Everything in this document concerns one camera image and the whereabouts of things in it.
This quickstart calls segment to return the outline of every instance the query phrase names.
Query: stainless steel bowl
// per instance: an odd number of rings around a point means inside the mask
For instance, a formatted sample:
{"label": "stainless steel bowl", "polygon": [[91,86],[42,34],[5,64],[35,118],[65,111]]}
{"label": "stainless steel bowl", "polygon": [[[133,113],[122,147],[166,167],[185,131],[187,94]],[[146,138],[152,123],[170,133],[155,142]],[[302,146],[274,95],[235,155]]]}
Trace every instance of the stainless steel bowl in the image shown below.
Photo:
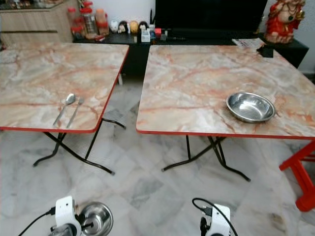
{"label": "stainless steel bowl", "polygon": [[114,218],[110,209],[99,202],[88,204],[81,214],[85,216],[83,225],[93,222],[93,227],[87,227],[83,230],[86,236],[105,236],[112,230]]}
{"label": "stainless steel bowl", "polygon": [[268,99],[250,92],[235,93],[226,99],[226,104],[236,118],[248,123],[267,121],[276,114]]}

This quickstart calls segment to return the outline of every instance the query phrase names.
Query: plastic container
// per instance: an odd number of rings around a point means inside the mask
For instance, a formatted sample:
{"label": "plastic container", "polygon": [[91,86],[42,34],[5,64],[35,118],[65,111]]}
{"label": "plastic container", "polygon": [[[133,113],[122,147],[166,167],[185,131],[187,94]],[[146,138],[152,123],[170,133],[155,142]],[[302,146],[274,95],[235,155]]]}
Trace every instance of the plastic container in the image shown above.
{"label": "plastic container", "polygon": [[156,26],[155,25],[149,25],[149,32],[150,32],[150,38],[155,39],[156,38]]}
{"label": "plastic container", "polygon": [[100,9],[100,8],[96,9],[95,16],[96,16],[96,22],[98,22],[98,23],[105,23],[105,22],[107,22],[106,16],[105,16],[105,12],[104,12],[103,9]]}
{"label": "plastic container", "polygon": [[75,26],[85,26],[83,16],[74,19]]}
{"label": "plastic container", "polygon": [[92,15],[91,8],[81,8],[80,12],[84,18],[87,33],[95,34],[95,17]]}
{"label": "plastic container", "polygon": [[91,1],[84,1],[83,5],[84,5],[84,8],[91,8],[92,9],[93,2],[91,2]]}
{"label": "plastic container", "polygon": [[74,7],[68,8],[68,20],[71,26],[75,26],[75,18],[76,18],[76,9]]}
{"label": "plastic container", "polygon": [[71,32],[74,40],[84,39],[84,28],[83,26],[71,27]]}
{"label": "plastic container", "polygon": [[97,22],[97,28],[100,35],[109,35],[109,27],[107,22]]}

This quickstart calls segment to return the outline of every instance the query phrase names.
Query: tiled floor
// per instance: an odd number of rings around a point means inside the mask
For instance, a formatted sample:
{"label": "tiled floor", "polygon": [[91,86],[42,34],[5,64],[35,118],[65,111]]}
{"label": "tiled floor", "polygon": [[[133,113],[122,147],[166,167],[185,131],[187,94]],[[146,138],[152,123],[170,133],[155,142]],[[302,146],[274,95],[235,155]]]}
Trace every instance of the tiled floor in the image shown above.
{"label": "tiled floor", "polygon": [[[315,236],[315,210],[301,213],[296,208],[301,190],[290,170],[278,168],[306,141],[226,139],[222,146],[228,165],[247,174],[250,183],[223,169],[213,151],[162,173],[162,167],[187,158],[186,141],[184,136],[136,132],[141,89],[141,82],[115,88],[105,116],[118,118],[127,130],[103,125],[89,157],[115,176],[81,163],[62,148],[33,168],[54,143],[41,133],[0,134],[1,236],[16,236],[67,195],[81,208],[90,201],[107,204],[114,215],[111,236],[198,236],[202,214],[191,204],[193,197],[229,206],[242,236]],[[84,153],[91,139],[68,135],[65,142]],[[190,138],[193,154],[207,144],[204,138]],[[314,165],[307,167],[315,173]],[[47,236],[54,224],[54,217],[46,216],[24,235]]]}

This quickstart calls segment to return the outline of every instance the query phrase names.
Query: red table edge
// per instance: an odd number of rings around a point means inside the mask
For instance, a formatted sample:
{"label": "red table edge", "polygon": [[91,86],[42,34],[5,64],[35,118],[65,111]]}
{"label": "red table edge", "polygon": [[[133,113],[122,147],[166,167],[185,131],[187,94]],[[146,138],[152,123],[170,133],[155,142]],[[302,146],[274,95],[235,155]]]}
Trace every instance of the red table edge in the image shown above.
{"label": "red table edge", "polygon": [[261,134],[219,134],[219,133],[200,133],[200,132],[180,132],[180,131],[150,131],[140,130],[136,126],[136,131],[140,134],[156,135],[194,135],[194,136],[216,136],[216,137],[235,137],[235,138],[264,138],[264,139],[298,139],[315,140],[315,137],[306,136],[283,136],[283,135],[261,135]]}
{"label": "red table edge", "polygon": [[118,72],[118,75],[117,75],[117,77],[116,77],[116,79],[115,79],[115,81],[114,81],[114,83],[113,83],[113,87],[112,87],[111,91],[109,92],[108,99],[107,99],[107,101],[106,101],[106,103],[105,103],[105,106],[104,106],[104,108],[103,108],[103,111],[102,111],[101,115],[99,116],[99,120],[98,120],[98,122],[96,123],[95,128],[93,128],[93,129],[88,129],[88,130],[71,130],[71,129],[43,129],[43,128],[21,128],[21,127],[6,127],[6,126],[1,127],[1,126],[0,126],[0,130],[34,131],[34,132],[53,132],[53,133],[55,132],[55,133],[72,133],[72,134],[88,134],[88,133],[95,133],[95,132],[97,131],[97,128],[98,128],[99,124],[100,124],[101,121],[102,121],[102,117],[103,117],[103,115],[104,115],[105,109],[106,109],[107,104],[108,104],[108,102],[109,102],[109,99],[110,99],[110,97],[111,97],[111,95],[112,95],[112,92],[113,92],[113,90],[114,90],[114,88],[115,88],[115,85],[117,84],[117,80],[118,80],[119,75],[120,75],[120,73],[121,73],[121,71],[122,71],[122,69],[123,69],[123,66],[124,66],[124,63],[125,63],[125,60],[126,60],[126,58],[127,58],[128,53],[129,53],[129,45],[128,45],[128,50],[127,50],[127,52],[126,52],[125,58],[124,58],[124,60],[123,60],[123,63],[122,63],[122,65],[121,65],[121,67],[120,67],[120,69],[119,69],[119,72]]}

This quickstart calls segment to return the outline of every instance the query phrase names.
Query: red statue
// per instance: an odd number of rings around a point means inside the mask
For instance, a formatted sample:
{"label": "red statue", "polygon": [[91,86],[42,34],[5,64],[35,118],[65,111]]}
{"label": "red statue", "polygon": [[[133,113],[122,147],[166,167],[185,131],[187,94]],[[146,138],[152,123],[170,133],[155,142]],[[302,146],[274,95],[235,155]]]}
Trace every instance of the red statue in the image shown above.
{"label": "red statue", "polygon": [[298,29],[305,12],[305,0],[277,0],[271,6],[265,38],[272,43],[289,43],[293,40],[293,29]]}

